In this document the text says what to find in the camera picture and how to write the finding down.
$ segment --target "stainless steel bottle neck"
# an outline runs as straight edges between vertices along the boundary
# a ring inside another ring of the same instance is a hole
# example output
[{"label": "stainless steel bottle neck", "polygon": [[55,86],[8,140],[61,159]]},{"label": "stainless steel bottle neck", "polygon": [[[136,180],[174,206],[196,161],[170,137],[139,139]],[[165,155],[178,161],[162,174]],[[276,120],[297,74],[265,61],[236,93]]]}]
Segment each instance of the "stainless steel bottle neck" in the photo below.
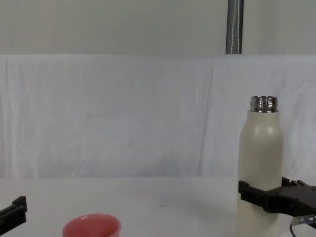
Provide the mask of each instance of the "stainless steel bottle neck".
[{"label": "stainless steel bottle neck", "polygon": [[277,112],[277,98],[274,96],[252,96],[250,111],[258,113]]}]

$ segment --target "water bottle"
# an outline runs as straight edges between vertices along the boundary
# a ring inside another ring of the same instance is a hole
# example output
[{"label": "water bottle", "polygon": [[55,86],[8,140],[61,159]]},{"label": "water bottle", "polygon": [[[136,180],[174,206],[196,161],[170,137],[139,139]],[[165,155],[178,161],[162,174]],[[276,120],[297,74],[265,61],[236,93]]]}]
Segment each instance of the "water bottle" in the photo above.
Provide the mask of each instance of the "water bottle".
[{"label": "water bottle", "polygon": [[[238,180],[267,191],[281,186],[282,173],[283,133],[277,98],[253,96],[239,140]],[[236,218],[238,237],[278,236],[278,214],[240,200],[240,194]]]}]

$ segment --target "cup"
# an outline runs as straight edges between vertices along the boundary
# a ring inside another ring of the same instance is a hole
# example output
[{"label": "cup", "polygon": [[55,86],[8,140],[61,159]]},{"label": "cup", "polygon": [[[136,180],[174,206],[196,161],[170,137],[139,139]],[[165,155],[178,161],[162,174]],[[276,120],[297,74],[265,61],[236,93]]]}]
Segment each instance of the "cup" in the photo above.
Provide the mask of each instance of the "cup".
[{"label": "cup", "polygon": [[119,237],[121,223],[107,214],[77,217],[63,228],[63,237]]}]

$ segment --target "white cloth backdrop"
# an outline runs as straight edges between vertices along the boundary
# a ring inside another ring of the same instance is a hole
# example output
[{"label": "white cloth backdrop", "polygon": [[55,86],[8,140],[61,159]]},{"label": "white cloth backdrop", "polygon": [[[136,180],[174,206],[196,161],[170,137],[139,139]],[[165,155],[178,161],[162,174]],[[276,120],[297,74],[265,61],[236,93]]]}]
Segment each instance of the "white cloth backdrop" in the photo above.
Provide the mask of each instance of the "white cloth backdrop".
[{"label": "white cloth backdrop", "polygon": [[236,176],[251,95],[316,169],[316,56],[0,56],[0,177]]}]

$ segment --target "white table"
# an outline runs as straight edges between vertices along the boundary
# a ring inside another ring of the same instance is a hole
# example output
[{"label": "white table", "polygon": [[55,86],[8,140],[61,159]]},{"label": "white table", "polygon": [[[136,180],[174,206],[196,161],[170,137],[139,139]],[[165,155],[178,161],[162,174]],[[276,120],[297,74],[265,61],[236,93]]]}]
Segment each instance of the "white table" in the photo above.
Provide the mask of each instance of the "white table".
[{"label": "white table", "polygon": [[[61,237],[63,226],[87,213],[122,222],[121,237],[233,237],[237,181],[210,178],[0,180],[0,208],[26,196],[27,223],[4,237]],[[281,221],[290,236],[290,217]],[[316,231],[300,227],[300,237]]]}]

